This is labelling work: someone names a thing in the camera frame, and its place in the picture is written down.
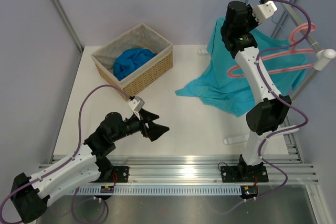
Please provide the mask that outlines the light blue t shirt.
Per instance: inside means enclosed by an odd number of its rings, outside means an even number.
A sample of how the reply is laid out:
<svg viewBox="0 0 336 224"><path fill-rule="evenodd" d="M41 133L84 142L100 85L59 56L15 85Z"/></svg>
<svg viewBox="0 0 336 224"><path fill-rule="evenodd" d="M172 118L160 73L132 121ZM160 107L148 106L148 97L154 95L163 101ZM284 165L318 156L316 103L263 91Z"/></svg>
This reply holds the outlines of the light blue t shirt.
<svg viewBox="0 0 336 224"><path fill-rule="evenodd" d="M227 70L236 65L222 42L221 27L225 18L218 18L213 29L212 36L207 45L207 51L211 56L209 66L197 79L189 82L182 89L176 90L178 96L198 97L206 104L233 114L237 117L244 115L255 106L254 96L246 78L230 78ZM273 39L262 32L254 29L252 35L256 39L260 51L267 48L283 47L288 45L287 40ZM299 62L295 65L308 63L306 55L302 62L300 55ZM282 68L285 57L264 61L267 70ZM271 79L283 95L295 90L303 81L306 70L271 74Z"/></svg>

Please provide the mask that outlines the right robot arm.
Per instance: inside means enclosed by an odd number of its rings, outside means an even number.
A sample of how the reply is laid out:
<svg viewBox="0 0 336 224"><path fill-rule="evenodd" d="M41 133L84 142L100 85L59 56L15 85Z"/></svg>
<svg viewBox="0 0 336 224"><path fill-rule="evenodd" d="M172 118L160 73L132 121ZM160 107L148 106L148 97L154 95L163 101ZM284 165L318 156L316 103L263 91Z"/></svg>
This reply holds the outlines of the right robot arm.
<svg viewBox="0 0 336 224"><path fill-rule="evenodd" d="M255 106L246 114L250 129L247 146L232 170L233 180L268 181L264 163L259 156L263 138L278 129L288 113L291 99L283 96L272 82L261 58L258 44L251 31L276 11L273 2L252 7L241 1L231 1L227 6L225 20L221 27L222 41L232 58L242 69L252 90Z"/></svg>

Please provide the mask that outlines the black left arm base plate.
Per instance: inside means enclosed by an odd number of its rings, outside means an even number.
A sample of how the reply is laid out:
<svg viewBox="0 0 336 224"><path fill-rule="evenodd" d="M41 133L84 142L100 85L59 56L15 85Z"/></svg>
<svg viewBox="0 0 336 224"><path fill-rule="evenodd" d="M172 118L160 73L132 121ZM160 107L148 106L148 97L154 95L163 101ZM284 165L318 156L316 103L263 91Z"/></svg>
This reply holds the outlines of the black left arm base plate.
<svg viewBox="0 0 336 224"><path fill-rule="evenodd" d="M113 166L103 170L93 183L127 183L129 179L129 166Z"/></svg>

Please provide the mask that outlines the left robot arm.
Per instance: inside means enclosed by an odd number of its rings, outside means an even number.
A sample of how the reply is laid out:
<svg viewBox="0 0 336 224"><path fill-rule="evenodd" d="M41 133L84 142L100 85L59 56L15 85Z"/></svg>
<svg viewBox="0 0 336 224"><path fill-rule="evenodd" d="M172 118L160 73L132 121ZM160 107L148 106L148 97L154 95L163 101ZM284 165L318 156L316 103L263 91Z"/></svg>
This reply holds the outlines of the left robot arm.
<svg viewBox="0 0 336 224"><path fill-rule="evenodd" d="M118 112L111 112L78 151L30 176L17 175L10 200L20 222L30 223L38 219L56 200L83 184L108 181L114 167L107 155L115 150L115 142L137 132L156 141L169 131L169 127L154 122L158 118L144 109L128 119L123 119Z"/></svg>

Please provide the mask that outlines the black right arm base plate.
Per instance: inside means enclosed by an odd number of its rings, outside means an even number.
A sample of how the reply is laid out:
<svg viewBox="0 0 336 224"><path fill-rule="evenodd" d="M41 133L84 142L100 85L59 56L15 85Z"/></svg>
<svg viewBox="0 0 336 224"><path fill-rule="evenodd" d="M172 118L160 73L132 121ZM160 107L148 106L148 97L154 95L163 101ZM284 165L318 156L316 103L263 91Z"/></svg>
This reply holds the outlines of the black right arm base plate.
<svg viewBox="0 0 336 224"><path fill-rule="evenodd" d="M221 166L222 182L224 183L267 183L269 182L267 169L264 165L250 171L241 172L238 166Z"/></svg>

